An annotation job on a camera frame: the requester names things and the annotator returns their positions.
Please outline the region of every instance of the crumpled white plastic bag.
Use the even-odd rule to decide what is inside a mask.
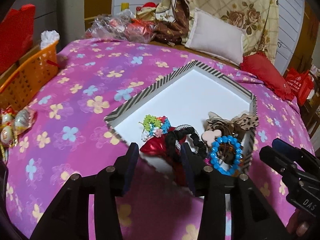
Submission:
[[[41,33],[40,49],[44,49],[58,40],[60,40],[60,35],[56,31],[44,31]]]

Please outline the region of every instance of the white pillow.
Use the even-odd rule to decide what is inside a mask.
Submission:
[[[243,61],[244,33],[244,30],[196,8],[185,46],[239,65]]]

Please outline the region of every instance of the floral bedsheet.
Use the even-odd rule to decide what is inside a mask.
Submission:
[[[30,103],[38,119],[9,152],[6,204],[17,228],[30,237],[71,174],[96,174],[125,154],[127,146],[112,136],[103,117],[192,60],[217,68],[257,96],[260,125],[249,176],[287,224],[294,212],[285,200],[288,190],[258,153],[276,137],[313,153],[296,100],[284,102],[253,75],[186,51],[125,41],[77,40],[59,53],[59,64],[65,68]],[[196,240],[203,202],[139,160],[131,190],[117,199],[117,207],[126,240]],[[95,239],[93,217],[90,198],[90,239]],[[230,225],[230,216],[226,220]]]

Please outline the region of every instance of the red pillow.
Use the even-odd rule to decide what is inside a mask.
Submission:
[[[294,95],[291,94],[291,89],[283,76],[262,51],[244,57],[243,62],[240,64],[240,69],[257,76],[267,88],[282,100],[291,101],[294,99]]]

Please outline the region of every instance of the pillow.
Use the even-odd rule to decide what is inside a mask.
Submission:
[[[291,94],[290,86],[262,51],[244,57],[240,69],[257,76],[267,88],[281,99],[293,100],[294,95]]]
[[[196,8],[185,46],[238,66],[243,61],[244,33],[244,30]]]

